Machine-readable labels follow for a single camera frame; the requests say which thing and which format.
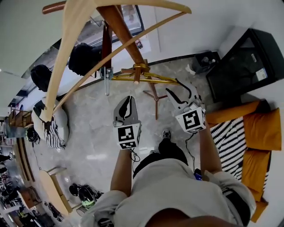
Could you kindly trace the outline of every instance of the orange sofa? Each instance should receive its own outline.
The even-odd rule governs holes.
[[[280,111],[270,111],[268,103],[259,100],[206,114],[210,127],[239,117],[243,117],[248,147],[244,153],[241,181],[255,198],[256,211],[251,220],[256,222],[268,206],[262,195],[268,177],[271,151],[281,150]]]

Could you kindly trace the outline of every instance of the gold metal bar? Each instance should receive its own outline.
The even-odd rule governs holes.
[[[115,78],[128,78],[128,77],[132,77],[134,76],[134,73],[132,74],[121,74],[121,75],[117,75],[117,76],[114,76]]]
[[[133,78],[120,78],[120,77],[113,77],[111,80],[119,80],[119,81],[134,81]],[[152,79],[140,79],[141,82],[148,82],[148,83],[166,83],[166,84],[173,84],[173,85],[180,85],[174,81],[166,81],[166,80],[152,80]]]
[[[170,82],[177,82],[176,79],[174,78],[169,78],[169,77],[165,77],[165,76],[160,76],[160,75],[157,75],[155,73],[147,73],[145,72],[144,75],[146,77],[148,76],[151,76],[151,77],[156,77],[156,78],[159,78],[161,80],[165,80],[165,81],[170,81]],[[134,74],[122,74],[122,75],[117,75],[117,76],[114,76],[114,78],[129,78],[131,76],[134,76]]]
[[[156,77],[156,78],[159,78],[159,79],[161,79],[161,80],[168,80],[168,81],[176,82],[176,79],[175,79],[175,78],[160,76],[160,75],[155,74],[155,73],[146,73],[146,72],[145,72],[144,75],[145,75],[145,76]]]

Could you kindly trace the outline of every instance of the black and white striped pillow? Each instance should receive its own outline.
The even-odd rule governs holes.
[[[247,149],[243,117],[220,123],[210,130],[219,151],[223,171],[241,181],[244,153]]]
[[[50,148],[65,149],[63,144],[63,139],[60,138],[58,133],[58,126],[55,122],[54,116],[52,116],[51,121],[44,122],[44,138]]]
[[[266,187],[266,183],[267,183],[268,176],[269,176],[269,170],[268,170],[268,171],[266,172],[266,174],[265,174],[265,180],[264,180],[264,185],[263,185],[263,191],[265,191],[265,187]]]

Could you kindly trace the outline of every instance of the white sleeve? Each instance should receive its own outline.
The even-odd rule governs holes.
[[[205,171],[209,181],[217,184],[234,215],[237,224],[247,226],[256,209],[256,202],[250,190],[228,172],[211,174]]]
[[[81,218],[80,227],[114,226],[114,212],[116,207],[127,198],[121,191],[104,193],[93,207]]]

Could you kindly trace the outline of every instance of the black bag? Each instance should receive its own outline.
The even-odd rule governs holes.
[[[69,69],[78,75],[86,75],[102,60],[101,50],[101,47],[91,47],[86,43],[80,43],[71,52]]]
[[[51,78],[51,71],[45,65],[37,65],[31,70],[31,78],[34,84],[42,90],[47,92],[49,81]]]

